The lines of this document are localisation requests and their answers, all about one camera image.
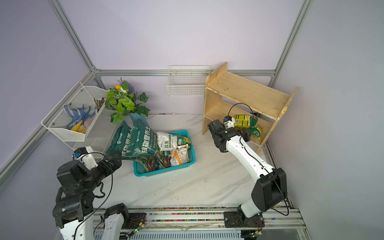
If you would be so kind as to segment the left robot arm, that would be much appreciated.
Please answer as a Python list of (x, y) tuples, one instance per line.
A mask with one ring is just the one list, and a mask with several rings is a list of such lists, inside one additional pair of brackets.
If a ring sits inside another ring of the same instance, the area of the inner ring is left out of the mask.
[[(122, 165), (121, 153), (102, 155), (99, 161), (89, 147), (76, 149), (73, 159), (58, 168), (61, 183), (56, 196), (53, 217), (64, 240), (93, 240), (96, 228), (94, 214), (99, 210), (93, 202), (96, 188), (104, 187), (103, 180), (112, 177)], [(106, 209), (102, 216), (104, 240), (128, 240), (145, 227), (146, 213), (130, 214), (121, 203)]]

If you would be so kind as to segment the wooden two-tier shelf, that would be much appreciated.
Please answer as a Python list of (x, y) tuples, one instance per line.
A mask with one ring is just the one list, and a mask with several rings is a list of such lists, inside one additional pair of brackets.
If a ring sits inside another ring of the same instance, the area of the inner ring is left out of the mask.
[(258, 154), (288, 110), (299, 88), (296, 87), (292, 94), (286, 94), (231, 73), (227, 66), (227, 62), (223, 63), (206, 78), (202, 134), (208, 131), (208, 124), (214, 120), (223, 120), (227, 115), (246, 114), (245, 110), (232, 107), (223, 98), (236, 104), (246, 104), (253, 112), (274, 121), (258, 120), (258, 125), (263, 127), (261, 137), (251, 137), (251, 142), (258, 146)]

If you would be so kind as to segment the artificial green plant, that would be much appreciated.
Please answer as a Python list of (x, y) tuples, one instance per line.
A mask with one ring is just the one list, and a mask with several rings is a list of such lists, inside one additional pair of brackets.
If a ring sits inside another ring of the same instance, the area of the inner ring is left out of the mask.
[(106, 109), (113, 111), (111, 113), (111, 123), (122, 123), (125, 116), (130, 116), (131, 113), (145, 115), (148, 117), (150, 109), (145, 104), (149, 97), (145, 92), (140, 95), (135, 90), (132, 84), (120, 78), (118, 84), (109, 88), (106, 93)]

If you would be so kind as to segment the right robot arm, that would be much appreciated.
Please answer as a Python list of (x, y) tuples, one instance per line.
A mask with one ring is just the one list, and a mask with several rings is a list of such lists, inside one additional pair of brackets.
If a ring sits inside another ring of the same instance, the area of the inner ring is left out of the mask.
[(262, 213), (273, 209), (280, 202), (288, 206), (285, 171), (269, 165), (249, 147), (249, 129), (229, 127), (227, 123), (223, 124), (219, 120), (210, 122), (208, 129), (220, 152), (233, 154), (255, 182), (249, 200), (239, 205), (235, 212), (224, 212), (225, 226), (261, 229), (264, 226)]

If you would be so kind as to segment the teal vase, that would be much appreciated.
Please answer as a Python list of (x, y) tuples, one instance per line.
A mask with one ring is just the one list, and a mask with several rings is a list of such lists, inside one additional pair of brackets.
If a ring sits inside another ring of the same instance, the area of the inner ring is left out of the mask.
[(131, 113), (130, 114), (130, 118), (132, 120), (132, 122), (134, 123), (135, 121), (137, 120), (140, 120), (142, 121), (146, 126), (149, 126), (148, 122), (147, 122), (147, 119), (146, 119), (146, 116), (145, 115), (139, 115), (137, 113)]

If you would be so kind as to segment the white green small bag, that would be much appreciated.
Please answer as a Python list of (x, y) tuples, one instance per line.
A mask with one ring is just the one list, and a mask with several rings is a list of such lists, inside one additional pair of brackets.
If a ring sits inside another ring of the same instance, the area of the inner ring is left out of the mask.
[(179, 146), (191, 146), (192, 142), (188, 137), (157, 132), (157, 143), (160, 151), (173, 151)]

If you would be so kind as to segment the white mesh corner rack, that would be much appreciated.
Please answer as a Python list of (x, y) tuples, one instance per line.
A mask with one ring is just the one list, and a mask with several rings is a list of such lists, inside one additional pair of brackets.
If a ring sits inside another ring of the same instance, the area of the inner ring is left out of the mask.
[(107, 91), (76, 83), (41, 121), (41, 125), (68, 147), (91, 147), (105, 152), (115, 125), (106, 109)]

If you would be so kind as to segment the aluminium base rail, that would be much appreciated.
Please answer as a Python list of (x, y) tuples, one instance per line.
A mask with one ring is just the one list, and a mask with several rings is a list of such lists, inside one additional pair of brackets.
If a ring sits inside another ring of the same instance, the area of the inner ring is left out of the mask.
[(120, 240), (310, 240), (298, 209), (277, 205), (253, 217), (232, 207), (136, 208)]

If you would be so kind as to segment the teal plastic basket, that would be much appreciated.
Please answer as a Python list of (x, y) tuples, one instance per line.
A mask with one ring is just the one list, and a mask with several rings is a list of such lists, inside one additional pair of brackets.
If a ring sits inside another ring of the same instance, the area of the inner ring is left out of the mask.
[(175, 166), (175, 167), (169, 167), (165, 169), (159, 168), (158, 170), (152, 171), (152, 172), (146, 172), (145, 168), (141, 164), (134, 162), (133, 163), (134, 174), (136, 177), (150, 177), (150, 176), (159, 175), (159, 174), (163, 174), (163, 173), (167, 173), (167, 172), (171, 172), (171, 171), (175, 171), (183, 168), (188, 168), (189, 166), (193, 165), (196, 162), (196, 154), (195, 154), (193, 144), (191, 144), (191, 148), (188, 150), (188, 153), (190, 157), (189, 163)]

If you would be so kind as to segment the dark green soil bag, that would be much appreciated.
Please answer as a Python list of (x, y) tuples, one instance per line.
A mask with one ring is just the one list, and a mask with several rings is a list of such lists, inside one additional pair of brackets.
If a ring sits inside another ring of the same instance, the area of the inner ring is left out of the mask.
[(106, 151), (107, 156), (117, 156), (121, 154), (122, 160), (135, 160), (144, 156), (141, 148), (137, 145), (137, 133), (140, 120), (133, 122), (131, 128), (125, 121), (118, 127), (111, 145)]
[(124, 156), (135, 161), (142, 173), (171, 167), (170, 158), (158, 146), (156, 132), (141, 120), (133, 123), (130, 142)]

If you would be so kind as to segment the blue knitted glove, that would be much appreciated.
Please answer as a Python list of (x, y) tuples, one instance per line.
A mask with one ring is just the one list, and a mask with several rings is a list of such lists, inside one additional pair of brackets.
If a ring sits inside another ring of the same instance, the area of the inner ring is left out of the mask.
[(71, 122), (66, 126), (67, 130), (71, 130), (71, 128), (79, 121), (85, 121), (86, 119), (93, 117), (98, 112), (98, 109), (96, 105), (89, 106), (88, 111), (86, 112), (84, 107), (70, 109), (68, 105), (64, 105), (64, 111), (66, 115), (71, 118)]

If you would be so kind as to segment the yellow green fertilizer bag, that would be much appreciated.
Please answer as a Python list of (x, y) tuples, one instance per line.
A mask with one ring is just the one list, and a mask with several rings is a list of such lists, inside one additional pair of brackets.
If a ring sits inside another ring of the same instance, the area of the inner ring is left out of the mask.
[(235, 115), (234, 121), (235, 128), (250, 129), (253, 136), (257, 137), (258, 139), (261, 138), (263, 127), (258, 125), (258, 117), (252, 117), (249, 115)]

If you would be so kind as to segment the yellow toy in rack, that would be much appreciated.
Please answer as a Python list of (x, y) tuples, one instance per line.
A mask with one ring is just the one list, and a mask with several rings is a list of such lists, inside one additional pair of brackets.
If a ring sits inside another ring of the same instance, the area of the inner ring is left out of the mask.
[(85, 134), (87, 132), (87, 127), (85, 126), (84, 121), (81, 120), (71, 128), (71, 131)]

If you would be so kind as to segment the orange green snack bag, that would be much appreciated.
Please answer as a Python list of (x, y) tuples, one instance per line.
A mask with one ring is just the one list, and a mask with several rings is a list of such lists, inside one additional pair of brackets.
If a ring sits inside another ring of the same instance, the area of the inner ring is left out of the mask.
[(169, 155), (169, 158), (172, 167), (188, 163), (190, 161), (189, 146), (183, 145), (176, 147)]

